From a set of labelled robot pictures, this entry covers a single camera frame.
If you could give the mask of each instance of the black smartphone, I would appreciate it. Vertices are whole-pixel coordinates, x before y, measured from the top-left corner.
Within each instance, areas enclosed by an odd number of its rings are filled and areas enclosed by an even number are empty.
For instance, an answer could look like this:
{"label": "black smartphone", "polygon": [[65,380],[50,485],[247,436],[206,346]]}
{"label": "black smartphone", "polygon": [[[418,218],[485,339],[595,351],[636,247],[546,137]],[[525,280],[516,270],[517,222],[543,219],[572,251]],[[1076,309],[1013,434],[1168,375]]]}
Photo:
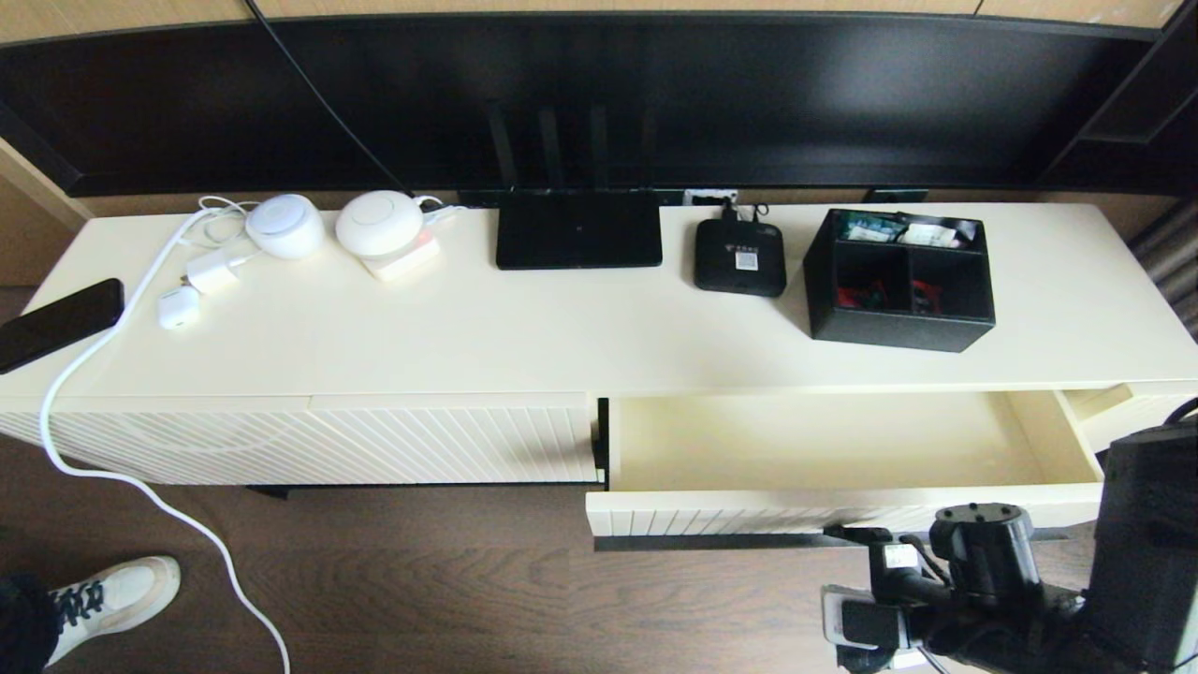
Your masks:
{"label": "black smartphone", "polygon": [[125,285],[109,278],[0,324],[0,375],[111,327],[123,310]]}

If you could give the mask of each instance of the white tv cabinet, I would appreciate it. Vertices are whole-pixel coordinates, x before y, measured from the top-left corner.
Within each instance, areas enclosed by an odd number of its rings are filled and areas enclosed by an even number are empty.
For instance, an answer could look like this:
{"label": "white tv cabinet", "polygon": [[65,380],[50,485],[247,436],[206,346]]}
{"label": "white tv cabinet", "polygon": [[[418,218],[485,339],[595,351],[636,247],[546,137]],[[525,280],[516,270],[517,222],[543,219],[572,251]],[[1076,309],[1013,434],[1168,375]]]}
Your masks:
{"label": "white tv cabinet", "polygon": [[[1198,394],[1198,346],[1088,205],[878,206],[986,223],[997,326],[962,354],[811,340],[799,265],[829,207],[767,218],[779,299],[694,286],[715,208],[661,210],[660,267],[527,272],[495,267],[496,212],[468,211],[412,275],[379,283],[329,239],[255,259],[167,332],[153,297],[181,247],[53,429],[68,456],[163,484],[604,484],[599,536],[913,530],[990,500],[1059,527],[1096,516],[1095,451]],[[91,220],[30,308],[132,285],[182,217]],[[0,377],[0,431],[37,442],[81,348]]]}

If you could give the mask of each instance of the shoe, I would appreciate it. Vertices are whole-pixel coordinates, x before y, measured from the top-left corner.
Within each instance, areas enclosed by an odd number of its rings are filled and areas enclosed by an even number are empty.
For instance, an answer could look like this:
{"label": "shoe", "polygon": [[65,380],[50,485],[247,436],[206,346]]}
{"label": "shoe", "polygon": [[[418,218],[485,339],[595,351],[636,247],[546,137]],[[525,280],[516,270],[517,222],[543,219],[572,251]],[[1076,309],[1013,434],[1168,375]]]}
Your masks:
{"label": "shoe", "polygon": [[144,557],[50,593],[59,645],[47,667],[102,634],[125,632],[162,613],[179,594],[182,575],[169,557]]}

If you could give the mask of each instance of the wall socket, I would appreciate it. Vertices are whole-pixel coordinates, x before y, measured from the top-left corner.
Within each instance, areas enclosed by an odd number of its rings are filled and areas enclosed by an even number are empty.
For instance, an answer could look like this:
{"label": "wall socket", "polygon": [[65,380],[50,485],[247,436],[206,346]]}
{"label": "wall socket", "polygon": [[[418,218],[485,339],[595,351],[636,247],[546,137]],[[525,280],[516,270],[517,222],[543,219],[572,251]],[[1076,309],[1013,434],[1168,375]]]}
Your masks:
{"label": "wall socket", "polygon": [[682,205],[721,206],[725,199],[732,199],[734,206],[739,195],[738,189],[686,189],[682,193]]}

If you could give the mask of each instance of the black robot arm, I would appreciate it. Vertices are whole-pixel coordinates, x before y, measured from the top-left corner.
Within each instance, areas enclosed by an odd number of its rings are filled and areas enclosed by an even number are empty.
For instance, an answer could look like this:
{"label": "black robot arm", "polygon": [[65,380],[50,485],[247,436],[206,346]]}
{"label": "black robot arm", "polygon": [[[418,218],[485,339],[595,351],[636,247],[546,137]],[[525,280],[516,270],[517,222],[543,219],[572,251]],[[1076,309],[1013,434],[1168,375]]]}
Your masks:
{"label": "black robot arm", "polygon": [[942,672],[933,656],[997,674],[1198,673],[1198,425],[1182,419],[1187,406],[1107,453],[1082,593],[1041,582],[1031,520],[1016,505],[937,512],[928,540],[948,573],[914,536],[828,528],[870,548],[870,594],[824,588],[837,663],[873,674],[919,649]]}

